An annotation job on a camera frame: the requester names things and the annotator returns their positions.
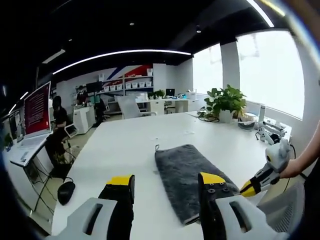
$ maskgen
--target window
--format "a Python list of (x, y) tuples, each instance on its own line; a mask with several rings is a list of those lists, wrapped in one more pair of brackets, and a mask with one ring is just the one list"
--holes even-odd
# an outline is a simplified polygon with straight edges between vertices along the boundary
[(296, 44), (287, 31), (237, 38), (240, 90), (248, 101), (303, 118), (305, 83)]
[(207, 94), (212, 88), (223, 87), (223, 70), (220, 44), (208, 47), (194, 55), (193, 89)]

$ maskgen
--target human hand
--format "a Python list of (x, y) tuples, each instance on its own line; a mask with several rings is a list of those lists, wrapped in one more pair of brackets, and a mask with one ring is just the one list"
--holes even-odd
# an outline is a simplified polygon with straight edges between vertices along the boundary
[(280, 178), (282, 179), (288, 179), (298, 176), (302, 172), (300, 161), (299, 159), (291, 159), (286, 166), (286, 168), (283, 170), (283, 172), (280, 173)]

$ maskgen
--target potted plant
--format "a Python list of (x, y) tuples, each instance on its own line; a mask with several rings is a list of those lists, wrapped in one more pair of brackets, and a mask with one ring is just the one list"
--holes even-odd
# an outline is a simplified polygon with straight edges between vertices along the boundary
[(148, 99), (155, 99), (155, 93), (152, 91), (152, 92), (148, 92)]
[(166, 95), (166, 92), (164, 90), (160, 89), (160, 90), (156, 91), (155, 94), (158, 99), (162, 99)]
[(205, 98), (206, 107), (202, 107), (199, 113), (200, 118), (212, 120), (218, 118), (223, 123), (230, 123), (232, 118), (238, 118), (239, 115), (244, 114), (244, 108), (247, 103), (244, 99), (245, 95), (229, 84), (226, 89), (218, 90), (212, 88), (207, 91), (209, 97)]
[(7, 135), (5, 135), (4, 137), (4, 146), (5, 149), (10, 150), (10, 148), (14, 145), (14, 142), (10, 136), (10, 134), (8, 133)]

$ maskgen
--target bottle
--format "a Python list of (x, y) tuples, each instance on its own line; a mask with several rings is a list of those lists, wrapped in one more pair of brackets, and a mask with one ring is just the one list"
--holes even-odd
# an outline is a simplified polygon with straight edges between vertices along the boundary
[(265, 105), (260, 105), (260, 112), (259, 112), (259, 120), (258, 123), (261, 123), (265, 119), (265, 114), (266, 114), (266, 106)]

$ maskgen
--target computer mouse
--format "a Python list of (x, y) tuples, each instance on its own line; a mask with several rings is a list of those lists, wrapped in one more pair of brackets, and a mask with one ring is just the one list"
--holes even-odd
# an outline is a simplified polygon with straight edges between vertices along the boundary
[(61, 205), (66, 205), (72, 197), (76, 185), (72, 181), (65, 182), (58, 189), (58, 201)]

